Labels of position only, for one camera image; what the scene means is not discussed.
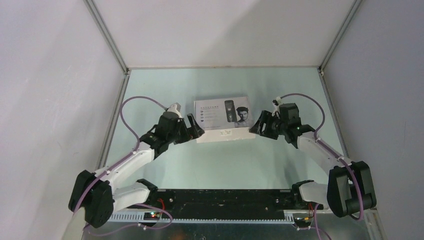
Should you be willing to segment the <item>white storage box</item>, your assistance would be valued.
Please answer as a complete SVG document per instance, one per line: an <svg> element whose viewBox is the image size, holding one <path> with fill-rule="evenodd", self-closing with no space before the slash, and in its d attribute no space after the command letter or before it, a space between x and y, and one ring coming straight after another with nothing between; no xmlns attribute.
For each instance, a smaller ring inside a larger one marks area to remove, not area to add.
<svg viewBox="0 0 424 240"><path fill-rule="evenodd" d="M204 130L198 144L255 138L249 132L255 121L247 96L196 100L194 109L195 120Z"/></svg>

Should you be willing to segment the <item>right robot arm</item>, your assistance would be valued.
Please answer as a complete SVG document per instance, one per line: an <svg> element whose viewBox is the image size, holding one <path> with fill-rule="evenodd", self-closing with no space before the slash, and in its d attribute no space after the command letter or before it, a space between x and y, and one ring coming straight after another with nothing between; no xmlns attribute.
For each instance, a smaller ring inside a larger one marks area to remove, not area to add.
<svg viewBox="0 0 424 240"><path fill-rule="evenodd" d="M281 104L274 112L262 111L249 132L273 140L283 136L288 144L309 155L324 171L328 177L326 184L304 180L292 186L302 201L321 204L339 218L361 215L376 207L369 165L343 156L322 140L316 129L302 124L295 103Z"/></svg>

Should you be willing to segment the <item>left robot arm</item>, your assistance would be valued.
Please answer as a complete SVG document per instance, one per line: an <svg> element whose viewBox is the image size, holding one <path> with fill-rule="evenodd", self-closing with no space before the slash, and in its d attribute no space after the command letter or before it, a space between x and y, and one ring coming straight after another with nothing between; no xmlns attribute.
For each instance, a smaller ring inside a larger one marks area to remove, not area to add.
<svg viewBox="0 0 424 240"><path fill-rule="evenodd" d="M130 186L123 183L141 167L157 159L171 144L177 145L198 139L205 131L192 114L187 115L190 126L177 113L165 111L149 131L143 134L135 149L111 166L78 174L69 199L68 209L85 210L84 220L94 228L103 226L122 209L145 203L155 186L137 180Z"/></svg>

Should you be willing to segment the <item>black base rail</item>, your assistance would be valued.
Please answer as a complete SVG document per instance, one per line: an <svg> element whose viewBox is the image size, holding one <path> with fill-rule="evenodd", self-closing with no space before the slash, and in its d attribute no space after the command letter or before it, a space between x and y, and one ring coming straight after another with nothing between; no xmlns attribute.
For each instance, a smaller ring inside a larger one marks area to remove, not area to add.
<svg viewBox="0 0 424 240"><path fill-rule="evenodd" d="M290 211L308 211L315 202L290 189L158 189L147 205L166 210L176 221L281 222Z"/></svg>

